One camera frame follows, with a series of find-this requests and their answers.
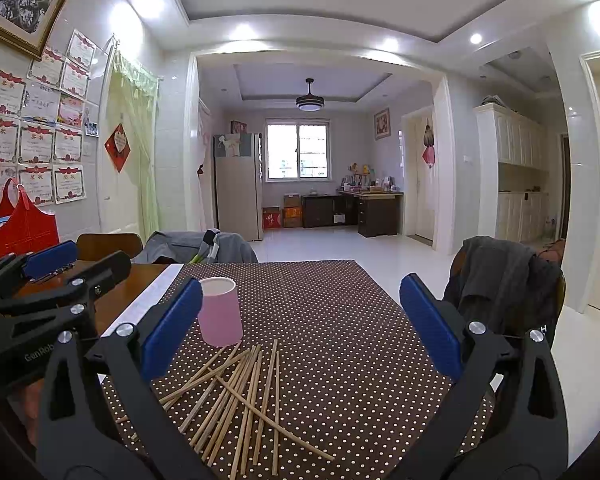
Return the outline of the wooden chopstick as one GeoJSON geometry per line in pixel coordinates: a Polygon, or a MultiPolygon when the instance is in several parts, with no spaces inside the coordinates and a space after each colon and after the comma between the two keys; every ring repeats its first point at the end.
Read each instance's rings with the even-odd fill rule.
{"type": "Polygon", "coordinates": [[[198,365],[178,356],[166,376],[149,382],[150,391],[181,433],[186,434],[221,396],[220,380],[230,380],[253,350],[241,344],[222,347],[213,351],[204,364],[198,365]]]}
{"type": "MultiPolygon", "coordinates": [[[[274,422],[279,422],[279,396],[280,396],[280,353],[275,353],[275,389],[274,389],[274,422]]],[[[279,471],[279,431],[274,428],[272,446],[272,475],[278,476],[279,471]]]]}
{"type": "Polygon", "coordinates": [[[276,360],[277,347],[278,347],[278,339],[276,338],[276,339],[274,339],[274,342],[272,345],[270,362],[268,362],[268,372],[266,373],[265,386],[264,386],[264,390],[263,390],[262,403],[261,403],[261,407],[260,407],[261,414],[258,416],[259,423],[258,423],[258,430],[257,430],[257,439],[256,439],[256,443],[254,444],[254,447],[253,447],[253,458],[252,458],[253,465],[257,465],[257,463],[259,463],[259,458],[260,458],[260,454],[261,454],[262,437],[263,437],[263,433],[264,433],[264,424],[265,424],[265,422],[261,416],[266,415],[266,411],[268,410],[268,401],[270,400],[270,396],[271,396],[271,388],[272,388],[273,372],[274,372],[274,365],[275,365],[275,360],[276,360]]]}
{"type": "Polygon", "coordinates": [[[276,422],[274,419],[266,416],[264,413],[262,413],[260,410],[258,410],[252,403],[250,403],[246,398],[244,398],[234,387],[230,386],[228,384],[228,382],[226,382],[220,376],[216,376],[215,378],[232,396],[234,396],[234,398],[237,401],[239,401],[245,408],[248,408],[248,410],[253,415],[256,415],[257,418],[260,419],[261,422],[264,422],[265,424],[267,424],[268,426],[273,428],[275,431],[277,431],[279,434],[281,434],[284,438],[291,440],[291,442],[294,442],[296,445],[299,445],[302,448],[305,448],[306,450],[315,454],[316,456],[320,456],[323,460],[327,460],[328,462],[334,462],[336,460],[336,457],[333,456],[332,454],[328,454],[325,451],[321,450],[320,448],[317,448],[316,446],[309,444],[309,442],[306,442],[305,440],[300,439],[299,437],[297,437],[292,432],[288,431],[283,426],[280,426],[279,423],[276,422]]]}
{"type": "MultiPolygon", "coordinates": [[[[257,350],[258,348],[253,346],[246,352],[246,355],[237,363],[234,372],[230,375],[230,378],[228,378],[227,385],[231,387],[237,387],[238,389],[242,388],[246,380],[249,367],[252,364],[252,358],[257,354],[257,350]]],[[[214,426],[218,423],[218,420],[222,417],[222,413],[228,405],[230,392],[222,384],[221,379],[221,374],[216,375],[209,385],[209,392],[202,395],[205,399],[207,399],[210,393],[212,393],[216,388],[219,388],[219,394],[212,404],[209,413],[204,416],[200,426],[189,439],[189,445],[192,448],[199,446],[199,441],[207,441],[209,434],[214,431],[214,426]]]]}
{"type": "MultiPolygon", "coordinates": [[[[249,367],[250,376],[245,396],[246,401],[249,403],[253,403],[253,393],[258,390],[258,380],[260,376],[262,360],[261,354],[262,351],[260,347],[254,349],[252,364],[249,367]]],[[[250,409],[246,407],[246,404],[244,404],[244,409],[242,410],[242,423],[240,424],[240,430],[233,456],[232,469],[230,470],[230,480],[235,480],[240,471],[240,464],[242,463],[242,448],[245,444],[246,434],[249,432],[249,414],[250,409]]]]}

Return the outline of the pink cup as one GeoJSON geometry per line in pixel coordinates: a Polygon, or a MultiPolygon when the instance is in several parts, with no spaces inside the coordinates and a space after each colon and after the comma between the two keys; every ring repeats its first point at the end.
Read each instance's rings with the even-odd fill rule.
{"type": "Polygon", "coordinates": [[[231,278],[203,278],[202,306],[198,314],[201,337],[213,347],[234,346],[242,341],[242,316],[237,285],[231,278]]]}

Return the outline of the red bag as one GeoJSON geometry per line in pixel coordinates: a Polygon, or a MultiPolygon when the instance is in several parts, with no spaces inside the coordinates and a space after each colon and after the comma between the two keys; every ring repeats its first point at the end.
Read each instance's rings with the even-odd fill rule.
{"type": "Polygon", "coordinates": [[[0,201],[0,259],[40,252],[58,243],[56,216],[38,209],[24,187],[9,178],[0,201]]]}

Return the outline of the chair with dark jacket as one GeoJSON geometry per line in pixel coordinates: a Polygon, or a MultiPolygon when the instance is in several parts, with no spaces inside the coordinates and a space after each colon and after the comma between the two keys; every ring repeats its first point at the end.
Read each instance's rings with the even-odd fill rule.
{"type": "Polygon", "coordinates": [[[566,296],[559,264],[531,247],[490,236],[464,240],[443,299],[493,333],[521,337],[540,330],[553,342],[566,296]]]}

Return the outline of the grey jacket on chair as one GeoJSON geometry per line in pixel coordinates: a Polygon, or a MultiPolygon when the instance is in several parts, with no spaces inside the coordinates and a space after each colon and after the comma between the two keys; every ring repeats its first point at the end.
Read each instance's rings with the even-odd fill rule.
{"type": "Polygon", "coordinates": [[[258,257],[237,233],[153,232],[132,263],[257,263],[258,257]]]}

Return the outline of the brown polka dot tablecloth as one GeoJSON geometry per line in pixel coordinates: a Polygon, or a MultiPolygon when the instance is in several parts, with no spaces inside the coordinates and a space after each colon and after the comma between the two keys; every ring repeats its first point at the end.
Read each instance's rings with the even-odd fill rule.
{"type": "MultiPolygon", "coordinates": [[[[274,429],[264,424],[253,465],[259,419],[250,412],[236,479],[387,478],[450,388],[398,304],[351,260],[181,266],[166,289],[218,276],[237,285],[240,344],[262,351],[253,405],[260,410],[277,338],[279,425],[336,457],[323,460],[280,434],[273,477],[274,429]]],[[[176,358],[204,364],[215,350],[193,328],[176,358]]],[[[230,478],[243,409],[230,395],[206,442],[189,445],[204,417],[182,434],[221,479],[230,478]]]]}

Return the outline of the green curtain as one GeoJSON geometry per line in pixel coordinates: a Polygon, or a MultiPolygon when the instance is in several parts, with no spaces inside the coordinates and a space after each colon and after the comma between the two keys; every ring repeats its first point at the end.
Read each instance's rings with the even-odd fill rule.
{"type": "Polygon", "coordinates": [[[144,242],[160,229],[155,172],[155,128],[159,78],[129,60],[120,48],[111,62],[108,106],[129,141],[130,178],[136,181],[138,227],[144,242]]]}

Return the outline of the beige refrigerator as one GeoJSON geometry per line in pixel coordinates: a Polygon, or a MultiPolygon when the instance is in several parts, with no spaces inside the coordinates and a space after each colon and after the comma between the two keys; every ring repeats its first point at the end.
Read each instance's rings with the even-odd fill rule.
{"type": "Polygon", "coordinates": [[[218,229],[247,242],[263,238],[260,133],[213,138],[215,217],[218,229]]]}

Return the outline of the red cardboard box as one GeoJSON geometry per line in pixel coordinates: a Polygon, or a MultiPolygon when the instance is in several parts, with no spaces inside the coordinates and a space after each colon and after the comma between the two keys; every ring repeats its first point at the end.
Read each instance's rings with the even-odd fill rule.
{"type": "Polygon", "coordinates": [[[262,208],[262,224],[265,230],[280,229],[283,226],[283,214],[279,207],[262,208]]]}

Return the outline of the dark wooden desk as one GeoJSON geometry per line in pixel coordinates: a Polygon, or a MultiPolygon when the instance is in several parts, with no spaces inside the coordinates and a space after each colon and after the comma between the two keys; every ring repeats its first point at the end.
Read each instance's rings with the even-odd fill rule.
{"type": "Polygon", "coordinates": [[[302,196],[302,226],[355,226],[365,237],[393,236],[400,228],[402,197],[402,193],[344,191],[302,196]]]}

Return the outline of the window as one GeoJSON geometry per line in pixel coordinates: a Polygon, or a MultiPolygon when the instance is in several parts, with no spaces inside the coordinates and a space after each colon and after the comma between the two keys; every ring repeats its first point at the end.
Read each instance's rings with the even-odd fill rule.
{"type": "Polygon", "coordinates": [[[265,127],[268,182],[328,180],[332,172],[328,122],[281,119],[265,127]]]}

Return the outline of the ceiling fan lamp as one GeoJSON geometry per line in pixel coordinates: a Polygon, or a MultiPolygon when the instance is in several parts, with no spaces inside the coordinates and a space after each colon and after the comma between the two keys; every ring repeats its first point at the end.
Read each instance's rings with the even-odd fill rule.
{"type": "Polygon", "coordinates": [[[306,78],[308,90],[304,96],[298,96],[296,99],[296,107],[302,112],[317,112],[325,106],[325,99],[312,93],[312,84],[314,84],[314,79],[306,78]]]}

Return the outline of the red diamond wall ornament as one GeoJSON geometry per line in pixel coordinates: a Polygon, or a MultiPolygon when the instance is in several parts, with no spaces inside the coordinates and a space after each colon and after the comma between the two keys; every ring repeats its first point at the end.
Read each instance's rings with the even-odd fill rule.
{"type": "Polygon", "coordinates": [[[105,150],[114,165],[114,169],[120,174],[131,153],[129,139],[121,122],[114,127],[114,131],[105,142],[105,150]]]}

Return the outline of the framed picture far wall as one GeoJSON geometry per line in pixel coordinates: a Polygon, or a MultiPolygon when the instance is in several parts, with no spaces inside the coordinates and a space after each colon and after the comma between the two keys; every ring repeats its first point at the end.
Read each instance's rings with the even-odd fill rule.
{"type": "Polygon", "coordinates": [[[385,108],[374,115],[374,137],[380,139],[391,136],[390,110],[385,108]]]}

